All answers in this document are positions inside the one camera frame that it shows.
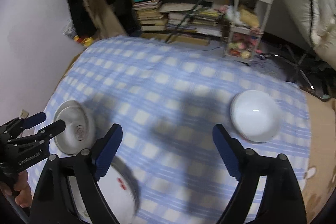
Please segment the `person's left hand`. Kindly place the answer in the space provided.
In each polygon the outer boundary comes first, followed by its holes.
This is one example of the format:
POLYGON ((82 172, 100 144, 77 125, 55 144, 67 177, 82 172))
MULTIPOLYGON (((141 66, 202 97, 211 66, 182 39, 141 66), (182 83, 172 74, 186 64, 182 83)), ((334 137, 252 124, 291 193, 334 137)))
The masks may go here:
POLYGON ((22 208, 30 207, 33 202, 28 178, 29 174, 26 170, 20 172, 18 174, 18 180, 13 186, 13 190, 18 192, 18 195, 15 197, 15 203, 22 208))

